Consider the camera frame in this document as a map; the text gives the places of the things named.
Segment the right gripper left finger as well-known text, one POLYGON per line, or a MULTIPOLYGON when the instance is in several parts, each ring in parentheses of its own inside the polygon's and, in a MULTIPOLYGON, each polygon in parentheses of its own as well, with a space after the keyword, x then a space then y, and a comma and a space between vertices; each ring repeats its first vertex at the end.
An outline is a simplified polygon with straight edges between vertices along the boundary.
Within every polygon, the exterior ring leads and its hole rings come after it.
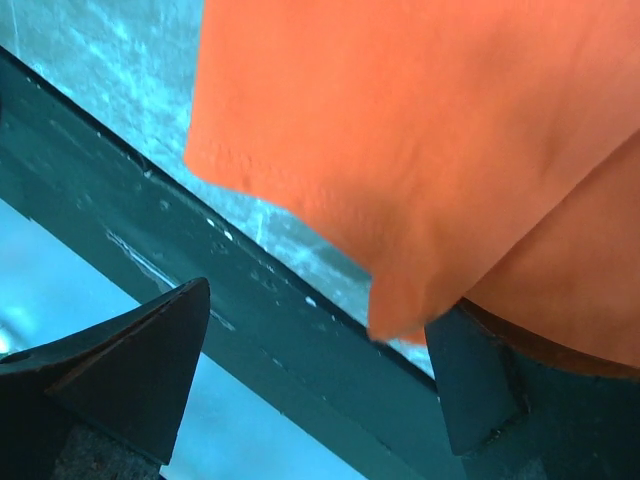
POLYGON ((1 361, 4 479, 156 479, 169 463, 207 330, 191 280, 1 361))

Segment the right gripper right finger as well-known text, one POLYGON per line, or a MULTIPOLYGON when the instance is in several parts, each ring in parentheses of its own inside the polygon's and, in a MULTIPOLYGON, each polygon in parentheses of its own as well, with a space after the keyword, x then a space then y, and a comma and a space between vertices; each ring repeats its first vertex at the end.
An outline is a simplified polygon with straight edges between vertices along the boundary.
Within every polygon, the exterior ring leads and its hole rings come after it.
POLYGON ((462 301, 426 328, 451 449, 470 479, 639 477, 639 371, 462 301))

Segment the orange t shirt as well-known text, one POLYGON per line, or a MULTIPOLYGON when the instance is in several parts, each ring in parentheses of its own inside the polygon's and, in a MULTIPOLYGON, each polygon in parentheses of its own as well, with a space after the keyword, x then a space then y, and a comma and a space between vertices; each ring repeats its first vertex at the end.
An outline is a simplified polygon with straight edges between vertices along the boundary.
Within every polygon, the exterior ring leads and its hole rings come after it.
POLYGON ((208 1, 184 161, 364 268, 375 340, 467 299, 639 363, 635 1, 208 1))

